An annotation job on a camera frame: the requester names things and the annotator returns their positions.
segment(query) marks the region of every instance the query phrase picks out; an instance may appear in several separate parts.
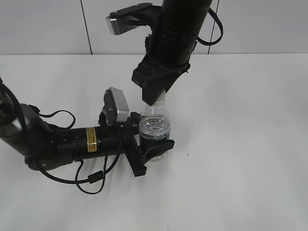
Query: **metal bracket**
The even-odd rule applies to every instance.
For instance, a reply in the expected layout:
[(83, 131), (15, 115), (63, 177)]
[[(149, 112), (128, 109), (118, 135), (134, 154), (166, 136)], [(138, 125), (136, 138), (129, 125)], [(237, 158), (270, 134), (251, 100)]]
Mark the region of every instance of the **metal bracket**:
[(151, 3), (141, 3), (122, 10), (111, 12), (110, 15), (106, 17), (110, 32), (114, 35), (121, 35), (139, 26), (146, 26), (146, 24), (141, 23), (131, 14), (149, 7), (152, 7)]

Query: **water bottle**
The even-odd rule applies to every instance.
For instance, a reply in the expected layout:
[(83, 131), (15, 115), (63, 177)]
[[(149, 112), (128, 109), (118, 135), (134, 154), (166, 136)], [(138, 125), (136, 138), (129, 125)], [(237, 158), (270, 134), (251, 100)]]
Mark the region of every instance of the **water bottle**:
[[(169, 113), (165, 107), (166, 91), (158, 97), (153, 106), (146, 105), (144, 111), (141, 113), (141, 120), (139, 122), (140, 139), (151, 141), (159, 141), (169, 139), (170, 135), (170, 119)], [(160, 154), (152, 159), (152, 161), (161, 160), (167, 152)]]

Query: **plastic bottle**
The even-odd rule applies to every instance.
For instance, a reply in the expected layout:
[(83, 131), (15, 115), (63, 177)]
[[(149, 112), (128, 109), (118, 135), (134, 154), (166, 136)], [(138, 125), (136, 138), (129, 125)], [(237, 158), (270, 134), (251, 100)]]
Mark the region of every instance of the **plastic bottle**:
[[(169, 113), (165, 107), (166, 92), (158, 97), (153, 106), (146, 105), (144, 111), (141, 113), (141, 120), (139, 122), (139, 134), (141, 139), (159, 141), (169, 139), (170, 135), (170, 119)], [(159, 161), (167, 152), (154, 157), (152, 161)]]

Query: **warning label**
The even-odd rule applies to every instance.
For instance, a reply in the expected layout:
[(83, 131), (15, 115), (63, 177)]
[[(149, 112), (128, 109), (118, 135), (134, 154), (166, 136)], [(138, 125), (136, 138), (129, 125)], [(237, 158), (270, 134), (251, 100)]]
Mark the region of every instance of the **warning label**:
[(87, 131), (87, 143), (88, 143), (88, 153), (97, 151), (97, 139), (95, 128), (86, 128)]

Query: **white wall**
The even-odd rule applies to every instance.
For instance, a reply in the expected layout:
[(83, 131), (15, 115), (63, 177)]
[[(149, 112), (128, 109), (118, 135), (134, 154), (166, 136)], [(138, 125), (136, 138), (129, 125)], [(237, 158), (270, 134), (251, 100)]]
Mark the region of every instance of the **white wall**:
[(0, 54), (90, 54), (78, 0), (1, 0)]
[[(142, 54), (148, 27), (110, 34), (105, 17), (142, 0), (82, 0), (93, 54)], [(152, 0), (161, 5), (163, 0)], [(216, 9), (218, 0), (213, 0)], [(223, 40), (210, 53), (308, 52), (307, 0), (220, 0)], [(201, 37), (210, 40), (208, 15)], [(214, 38), (219, 29), (214, 31)], [(198, 45), (196, 53), (207, 53)], [(90, 54), (80, 0), (0, 0), (0, 54)]]
[(307, 9), (307, 0), (220, 0), (225, 34), (210, 53), (307, 53)]

